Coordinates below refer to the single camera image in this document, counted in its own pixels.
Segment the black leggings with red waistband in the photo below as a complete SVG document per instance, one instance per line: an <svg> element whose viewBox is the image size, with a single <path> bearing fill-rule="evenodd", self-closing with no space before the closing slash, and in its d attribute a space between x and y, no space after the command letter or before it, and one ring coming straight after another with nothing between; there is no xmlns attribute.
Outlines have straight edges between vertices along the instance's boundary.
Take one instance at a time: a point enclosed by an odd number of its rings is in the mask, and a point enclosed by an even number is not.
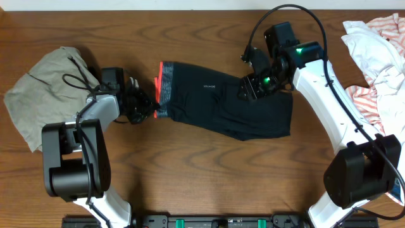
<svg viewBox="0 0 405 228"><path fill-rule="evenodd" d="M162 61L155 78L157 118L202 127L240 141L290 135L292 95L277 92L257 101L237 97L240 79L223 72Z"/></svg>

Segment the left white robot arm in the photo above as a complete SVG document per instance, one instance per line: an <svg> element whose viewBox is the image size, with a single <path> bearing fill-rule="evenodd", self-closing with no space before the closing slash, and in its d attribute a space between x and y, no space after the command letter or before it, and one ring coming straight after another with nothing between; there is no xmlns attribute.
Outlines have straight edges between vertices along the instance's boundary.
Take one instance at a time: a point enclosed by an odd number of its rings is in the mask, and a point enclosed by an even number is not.
<svg viewBox="0 0 405 228"><path fill-rule="evenodd" d="M103 133L125 115L139 124L159 105L134 78L123 83L108 79L95 87L84 79L79 89L89 92L86 105L71 120L42 128L44 185L48 195L82 206L98 227L135 227L132 208L111 186L111 166Z"/></svg>

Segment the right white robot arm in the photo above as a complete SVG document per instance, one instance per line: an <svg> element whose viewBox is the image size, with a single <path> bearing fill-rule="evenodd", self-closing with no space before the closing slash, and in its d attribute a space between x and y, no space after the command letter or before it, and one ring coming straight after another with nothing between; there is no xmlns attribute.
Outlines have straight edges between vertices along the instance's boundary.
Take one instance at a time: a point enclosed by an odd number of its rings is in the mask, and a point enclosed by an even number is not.
<svg viewBox="0 0 405 228"><path fill-rule="evenodd" d="M308 210L312 227L336 227L363 205L393 190L402 179L401 145L362 119L349 100L318 42L269 41L269 55L247 45L242 60L254 72L242 79L239 96L255 101L290 84L311 105L325 128L335 158L323 176L325 193Z"/></svg>

